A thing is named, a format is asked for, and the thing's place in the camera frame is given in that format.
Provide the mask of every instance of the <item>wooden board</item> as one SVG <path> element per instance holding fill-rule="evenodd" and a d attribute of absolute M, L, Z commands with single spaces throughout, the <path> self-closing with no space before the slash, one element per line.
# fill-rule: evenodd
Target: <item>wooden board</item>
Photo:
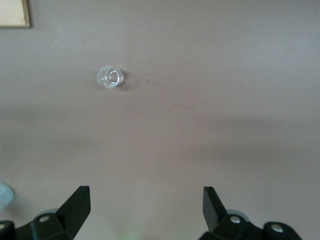
<path fill-rule="evenodd" d="M 27 0 L 0 0 L 0 27 L 30 27 Z"/>

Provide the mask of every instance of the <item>glass cup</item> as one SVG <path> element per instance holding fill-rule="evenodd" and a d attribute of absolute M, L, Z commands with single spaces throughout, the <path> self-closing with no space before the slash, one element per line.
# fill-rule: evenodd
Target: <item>glass cup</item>
<path fill-rule="evenodd" d="M 9 205 L 14 199 L 14 192 L 5 183 L 0 182 L 0 211 Z"/>
<path fill-rule="evenodd" d="M 96 80 L 106 89 L 112 89 L 123 82 L 124 74 L 120 68 L 104 66 L 99 70 Z"/>

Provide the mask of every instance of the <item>clear plastic cup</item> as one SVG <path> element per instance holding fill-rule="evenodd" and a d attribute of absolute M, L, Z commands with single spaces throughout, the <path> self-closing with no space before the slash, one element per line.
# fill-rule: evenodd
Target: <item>clear plastic cup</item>
<path fill-rule="evenodd" d="M 124 74 L 120 68 L 104 66 L 99 70 L 96 80 L 106 89 L 112 89 L 123 82 Z"/>
<path fill-rule="evenodd" d="M 14 192 L 5 183 L 0 182 L 0 211 L 9 205 L 14 199 Z"/>

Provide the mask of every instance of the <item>small transparent cup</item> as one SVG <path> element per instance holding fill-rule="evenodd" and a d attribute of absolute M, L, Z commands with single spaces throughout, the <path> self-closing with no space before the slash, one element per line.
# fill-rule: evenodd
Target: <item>small transparent cup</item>
<path fill-rule="evenodd" d="M 0 182 L 0 211 L 9 205 L 14 199 L 14 192 L 5 183 Z"/>
<path fill-rule="evenodd" d="M 124 73 L 120 68 L 116 69 L 112 66 L 104 66 L 99 70 L 96 80 L 106 89 L 112 89 L 123 82 Z"/>

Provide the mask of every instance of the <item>transparent object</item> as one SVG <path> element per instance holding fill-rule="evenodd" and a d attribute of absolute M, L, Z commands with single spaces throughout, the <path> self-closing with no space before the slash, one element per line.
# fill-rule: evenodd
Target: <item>transparent object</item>
<path fill-rule="evenodd" d="M 0 182 L 0 211 L 9 205 L 13 199 L 12 189 L 7 184 Z"/>
<path fill-rule="evenodd" d="M 124 74 L 120 68 L 104 66 L 99 70 L 96 80 L 106 89 L 112 89 L 123 82 Z"/>

